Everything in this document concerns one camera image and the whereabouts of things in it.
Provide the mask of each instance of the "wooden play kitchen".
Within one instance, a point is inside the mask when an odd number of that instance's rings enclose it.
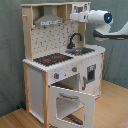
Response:
[[[93,128],[105,49],[85,44],[86,24],[70,20],[90,10],[90,2],[21,6],[27,111],[46,128]],[[68,49],[70,42],[75,48]],[[82,107],[81,121],[72,113]]]

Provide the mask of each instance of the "cabinet door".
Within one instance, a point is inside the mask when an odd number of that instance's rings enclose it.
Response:
[[[83,124],[64,120],[80,108],[84,107]],[[58,128],[93,128],[95,96],[74,90],[50,86],[49,88],[49,119],[52,126]]]
[[[99,96],[102,54],[86,59],[82,62],[80,91]]]

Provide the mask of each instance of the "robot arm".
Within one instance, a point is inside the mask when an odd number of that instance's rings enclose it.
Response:
[[[78,22],[97,24],[97,27],[93,32],[93,37],[99,41],[108,39],[128,39],[128,22],[120,31],[109,33],[111,29],[111,24],[113,23],[113,18],[110,12],[101,10],[91,10],[80,13],[72,13],[70,15],[70,19]]]

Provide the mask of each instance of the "knob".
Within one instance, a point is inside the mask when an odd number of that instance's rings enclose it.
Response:
[[[59,74],[58,73],[55,73],[54,78],[55,79],[59,79]]]
[[[73,67],[73,68],[72,68],[72,71],[73,71],[73,72],[77,72],[77,67]]]

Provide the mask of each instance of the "open oven door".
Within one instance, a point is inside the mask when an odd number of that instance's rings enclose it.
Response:
[[[84,107],[82,124],[65,120]],[[58,128],[93,128],[95,96],[56,86],[49,88],[49,119]]]

